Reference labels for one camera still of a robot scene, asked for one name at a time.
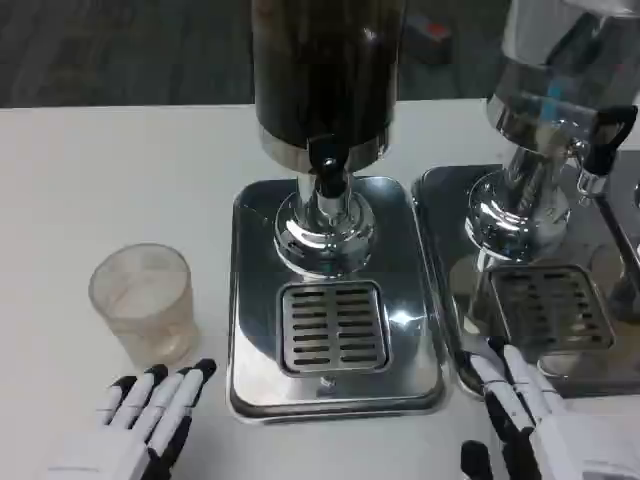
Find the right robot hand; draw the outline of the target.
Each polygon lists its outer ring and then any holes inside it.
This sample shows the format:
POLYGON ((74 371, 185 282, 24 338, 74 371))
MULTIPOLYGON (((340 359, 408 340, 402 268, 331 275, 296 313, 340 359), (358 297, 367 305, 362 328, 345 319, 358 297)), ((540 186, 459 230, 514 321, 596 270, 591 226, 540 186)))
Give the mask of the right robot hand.
POLYGON ((496 337, 488 357, 456 359, 480 383, 511 479, 637 479, 639 417, 572 409, 521 351, 496 337))

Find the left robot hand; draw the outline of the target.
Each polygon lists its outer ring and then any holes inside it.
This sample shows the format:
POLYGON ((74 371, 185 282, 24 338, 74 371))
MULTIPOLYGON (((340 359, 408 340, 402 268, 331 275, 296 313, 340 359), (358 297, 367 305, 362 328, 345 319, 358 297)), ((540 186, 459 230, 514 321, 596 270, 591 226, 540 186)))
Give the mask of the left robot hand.
POLYGON ((94 420, 61 443, 43 479, 170 479, 214 360, 170 373, 156 364, 112 383, 94 420))

